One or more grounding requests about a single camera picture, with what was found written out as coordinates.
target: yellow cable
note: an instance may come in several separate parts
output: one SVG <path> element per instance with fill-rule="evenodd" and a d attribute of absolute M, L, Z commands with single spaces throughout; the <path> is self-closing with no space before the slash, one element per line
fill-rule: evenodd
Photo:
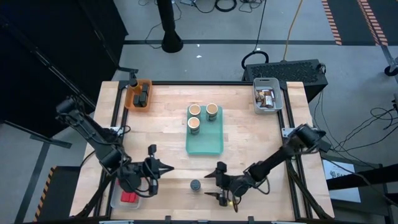
<path fill-rule="evenodd" d="M 286 53 L 287 53 L 287 46 L 289 45 L 290 33 L 292 32 L 292 28 L 293 28 L 294 22 L 296 21 L 297 14 L 299 13 L 299 10 L 301 8 L 301 4 L 302 3 L 303 3 L 303 0 L 300 0 L 300 4 L 298 4 L 297 11 L 296 11 L 296 14 L 294 15 L 292 25 L 290 25 L 289 34 L 287 34 L 287 40 L 286 40 L 286 45 L 285 45 L 285 53 L 284 53 L 284 60 L 285 60 Z"/>

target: gray floor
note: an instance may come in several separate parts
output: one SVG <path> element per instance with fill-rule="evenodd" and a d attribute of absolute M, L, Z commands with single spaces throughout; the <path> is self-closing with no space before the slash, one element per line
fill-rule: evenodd
<path fill-rule="evenodd" d="M 299 0 L 268 0 L 261 32 L 263 40 L 284 40 L 294 16 Z M 116 5 L 130 33 L 127 40 L 143 40 L 149 29 L 160 22 L 157 8 L 152 1 L 147 6 L 138 6 L 137 1 L 117 0 Z M 211 8 L 212 1 L 198 0 L 202 10 Z M 261 18 L 261 8 L 252 14 L 214 11 L 200 14 L 195 8 L 179 4 L 183 14 L 176 22 L 177 32 L 183 39 L 256 39 Z M 161 27 L 154 29 L 150 40 L 161 39 Z M 305 0 L 298 15 L 291 38 L 293 40 L 333 40 L 320 0 Z M 282 60 L 283 45 L 259 45 L 270 55 L 271 62 Z M 253 45 L 197 45 L 186 44 L 176 54 L 154 50 L 147 45 L 125 45 L 120 66 L 140 70 L 138 77 L 153 80 L 240 80 L 243 70 L 241 59 L 254 48 Z M 398 55 L 398 47 L 389 47 L 392 55 Z M 327 65 L 329 85 L 323 97 L 323 114 L 330 128 L 328 136 L 338 141 L 357 125 L 370 117 L 369 110 L 374 107 L 392 108 L 392 94 L 397 92 L 398 84 L 394 78 L 382 71 L 387 66 L 380 47 L 350 47 L 337 45 L 291 45 L 287 60 L 317 58 Z M 261 63 L 260 56 L 248 63 Z M 114 80 L 125 80 L 127 74 L 116 72 Z M 310 103 L 315 117 L 318 98 Z M 319 126 L 326 129 L 320 106 L 316 118 Z M 388 121 L 376 121 L 347 142 L 354 147 L 377 141 L 390 130 L 382 130 Z M 39 182 L 32 197 L 25 221 L 33 219 L 48 170 L 54 166 L 78 166 L 85 150 L 84 139 L 71 129 L 59 133 L 56 139 L 73 143 L 71 149 L 51 146 L 45 160 Z M 351 151 L 358 158 L 389 165 L 397 163 L 394 149 L 397 132 L 392 133 L 377 145 Z M 0 126 L 0 222 L 12 223 L 16 217 L 32 169 L 40 152 L 41 143 L 29 139 L 29 135 L 7 125 Z M 389 185 L 390 192 L 398 192 L 398 185 Z M 336 210 L 336 216 L 343 220 L 366 223 L 382 223 L 380 217 Z"/>

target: red object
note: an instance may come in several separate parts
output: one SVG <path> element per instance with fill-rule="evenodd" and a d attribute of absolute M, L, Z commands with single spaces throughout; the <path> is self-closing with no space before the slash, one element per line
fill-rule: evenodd
<path fill-rule="evenodd" d="M 121 202 L 135 203 L 137 200 L 136 193 L 127 193 L 125 191 L 122 192 L 122 196 L 120 197 Z"/>

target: pole base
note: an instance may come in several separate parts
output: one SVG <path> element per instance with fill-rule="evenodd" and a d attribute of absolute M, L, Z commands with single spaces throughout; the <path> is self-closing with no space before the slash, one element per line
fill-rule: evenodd
<path fill-rule="evenodd" d="M 178 34 L 173 30 L 171 32 L 165 32 L 164 38 L 162 41 L 162 49 L 167 53 L 175 53 L 179 52 L 184 43 Z"/>

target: floor mat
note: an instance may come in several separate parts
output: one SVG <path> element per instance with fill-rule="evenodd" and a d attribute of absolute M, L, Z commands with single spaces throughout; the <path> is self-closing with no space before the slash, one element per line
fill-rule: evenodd
<path fill-rule="evenodd" d="M 381 42 L 385 42 L 385 45 L 398 45 L 398 22 L 396 19 L 398 1 L 367 0 L 367 2 L 374 13 L 374 21 L 379 24 L 380 29 L 376 31 L 378 31 L 377 36 Z"/>
<path fill-rule="evenodd" d="M 363 0 L 322 0 L 333 36 L 338 45 L 376 45 L 377 37 Z"/>

